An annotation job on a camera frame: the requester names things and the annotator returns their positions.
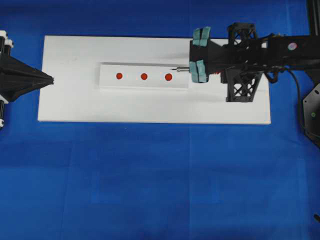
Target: white rectangular platform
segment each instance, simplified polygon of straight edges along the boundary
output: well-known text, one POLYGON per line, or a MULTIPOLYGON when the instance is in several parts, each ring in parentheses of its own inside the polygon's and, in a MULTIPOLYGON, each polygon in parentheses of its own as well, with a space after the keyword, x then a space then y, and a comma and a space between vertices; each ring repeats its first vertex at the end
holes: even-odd
MULTIPOLYGON (((132 122, 270 124, 265 76, 254 102, 226 102, 219 75, 188 89, 101 88, 101 65, 188 66, 188 38, 45 36, 42 71, 54 85, 40 91, 38 120, 48 122, 132 122)), ((226 44, 225 39, 215 39, 226 44)))

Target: metal pin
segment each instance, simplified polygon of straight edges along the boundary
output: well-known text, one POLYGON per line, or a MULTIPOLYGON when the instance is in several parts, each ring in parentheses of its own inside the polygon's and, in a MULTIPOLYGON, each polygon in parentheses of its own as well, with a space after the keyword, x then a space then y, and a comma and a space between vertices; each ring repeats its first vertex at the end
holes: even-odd
POLYGON ((175 70, 177 72, 189 72, 189 67, 178 66, 177 68, 171 68, 171 70, 175 70))

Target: black cable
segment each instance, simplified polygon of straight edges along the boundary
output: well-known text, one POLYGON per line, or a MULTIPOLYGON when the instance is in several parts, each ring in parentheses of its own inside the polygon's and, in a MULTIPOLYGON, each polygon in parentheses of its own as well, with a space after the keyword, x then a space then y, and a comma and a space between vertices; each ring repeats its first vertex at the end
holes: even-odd
POLYGON ((313 215, 314 219, 320 223, 320 216, 318 214, 313 215))
POLYGON ((294 79, 295 85, 296 85, 296 91, 297 91, 297 97, 298 97, 298 103, 297 103, 298 121, 299 121, 301 128, 303 128, 308 134, 310 134, 316 138, 320 138, 320 135, 317 135, 313 132, 308 131, 306 126, 303 124, 302 107, 301 107, 301 93, 300 93, 299 82, 298 82, 296 75, 290 69, 285 68, 285 70, 292 76, 292 78, 294 79))

